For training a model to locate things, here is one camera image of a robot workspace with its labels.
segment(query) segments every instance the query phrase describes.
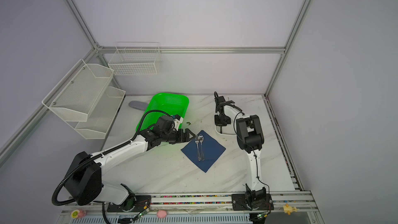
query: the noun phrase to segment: black mounting plate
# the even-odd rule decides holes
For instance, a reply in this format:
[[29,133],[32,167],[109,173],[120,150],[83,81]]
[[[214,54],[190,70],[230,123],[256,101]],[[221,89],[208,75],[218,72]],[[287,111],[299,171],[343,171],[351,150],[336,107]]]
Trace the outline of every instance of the black mounting plate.
[[[249,210],[249,208],[245,208],[247,205],[245,194],[232,194],[232,209],[233,210]],[[266,194],[266,199],[263,203],[261,203],[260,207],[253,209],[253,211],[257,210],[274,210],[272,198],[270,194]]]
[[[135,195],[135,204],[133,209],[130,212],[141,212],[144,210],[145,205],[148,205],[150,207],[150,201],[151,201],[151,196],[150,195]],[[123,207],[121,205],[108,205],[107,212],[112,213],[112,212],[123,212]]]

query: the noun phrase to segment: white mesh rack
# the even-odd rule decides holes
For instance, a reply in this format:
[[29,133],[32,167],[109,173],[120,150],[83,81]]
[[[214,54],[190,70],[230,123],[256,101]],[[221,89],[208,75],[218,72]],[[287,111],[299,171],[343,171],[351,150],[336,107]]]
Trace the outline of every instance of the white mesh rack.
[[79,60],[42,103],[85,139],[105,139],[126,94],[109,87],[113,72]]
[[157,42],[116,42],[108,63],[115,75],[156,75],[162,64]]
[[107,87],[86,122],[78,122],[74,129],[85,139],[104,139],[111,127],[126,91]]
[[87,121],[113,78],[113,69],[86,64],[48,105],[42,103],[63,121]]

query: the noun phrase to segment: white wall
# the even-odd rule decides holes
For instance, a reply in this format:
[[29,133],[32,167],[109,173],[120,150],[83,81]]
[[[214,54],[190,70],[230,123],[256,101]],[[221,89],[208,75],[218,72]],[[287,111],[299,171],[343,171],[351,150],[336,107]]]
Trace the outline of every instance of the white wall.
[[102,46],[285,46],[303,0],[76,0]]
[[[110,60],[112,54],[106,54]],[[128,95],[264,93],[279,54],[163,54],[157,75],[116,76]]]
[[329,223],[397,223],[398,1],[314,0],[270,99]]
[[[85,140],[52,112],[0,171],[1,223],[57,221],[62,207],[51,196],[75,155],[97,152],[103,140]],[[70,194],[63,188],[58,200]]]
[[[1,0],[0,19],[1,147],[91,47],[63,0]],[[55,223],[52,192],[78,152],[100,145],[48,113],[0,171],[0,222]]]
[[0,2],[0,147],[90,45],[63,0]]

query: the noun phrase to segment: fork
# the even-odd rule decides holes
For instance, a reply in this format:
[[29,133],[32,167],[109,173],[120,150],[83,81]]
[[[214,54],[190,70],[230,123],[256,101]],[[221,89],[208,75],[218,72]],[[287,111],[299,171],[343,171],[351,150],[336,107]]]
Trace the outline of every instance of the fork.
[[195,137],[195,143],[196,143],[196,147],[198,149],[198,161],[200,161],[200,152],[199,152],[199,136],[196,135]]
[[203,141],[205,140],[205,138],[203,137],[203,135],[199,135],[198,140],[200,142],[200,148],[202,150],[201,161],[203,161],[203,160],[205,160],[205,154],[203,153]]

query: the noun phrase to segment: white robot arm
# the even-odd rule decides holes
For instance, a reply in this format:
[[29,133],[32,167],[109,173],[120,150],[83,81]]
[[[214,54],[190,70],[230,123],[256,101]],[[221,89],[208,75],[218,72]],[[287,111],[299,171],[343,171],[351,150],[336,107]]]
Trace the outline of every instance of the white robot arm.
[[[160,145],[161,142],[170,144],[191,141],[195,135],[189,129],[178,129],[183,122],[179,115],[161,116],[156,124],[140,131],[146,112],[138,125],[136,134],[129,140],[101,152],[91,155],[86,152],[77,154],[69,167],[67,175],[58,185],[52,195],[52,203],[56,206],[65,205],[74,201],[79,205],[86,205],[92,201],[112,202],[121,205],[122,210],[129,211],[134,205],[135,195],[124,184],[112,184],[102,180],[111,168],[124,162],[130,157],[148,151]],[[62,187],[72,195],[72,200],[58,201],[57,196]]]
[[216,102],[216,115],[214,122],[220,127],[220,135],[236,136],[239,147],[246,151],[247,155],[247,186],[251,190],[261,190],[264,187],[261,178],[260,155],[264,137],[260,119],[257,115],[249,115],[235,106],[233,101],[225,101],[223,96],[214,92]]

